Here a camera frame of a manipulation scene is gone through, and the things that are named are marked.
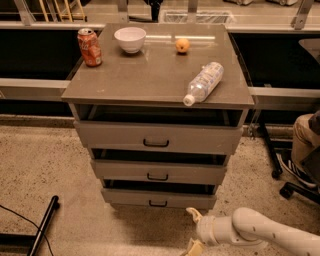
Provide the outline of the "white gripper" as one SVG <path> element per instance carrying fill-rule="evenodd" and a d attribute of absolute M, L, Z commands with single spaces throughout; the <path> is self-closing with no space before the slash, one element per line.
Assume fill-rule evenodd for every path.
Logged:
<path fill-rule="evenodd" d="M 188 207 L 186 211 L 192 216 L 193 222 L 196 224 L 196 232 L 199 239 L 207 246 L 217 246 L 218 241 L 214 235 L 214 216 L 203 216 L 193 207 Z M 187 249 L 181 256 L 200 256 L 204 250 L 204 244 L 198 239 L 190 239 Z"/>

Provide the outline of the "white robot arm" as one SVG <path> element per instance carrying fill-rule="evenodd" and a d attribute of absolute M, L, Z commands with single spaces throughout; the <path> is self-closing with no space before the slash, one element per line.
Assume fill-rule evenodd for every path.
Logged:
<path fill-rule="evenodd" d="M 196 224 L 196 239 L 190 239 L 181 256 L 200 256 L 206 246 L 229 244 L 241 248 L 259 249 L 274 243 L 295 256 L 320 256 L 320 237 L 275 222 L 246 207 L 236 209 L 231 216 L 203 216 L 188 207 Z"/>

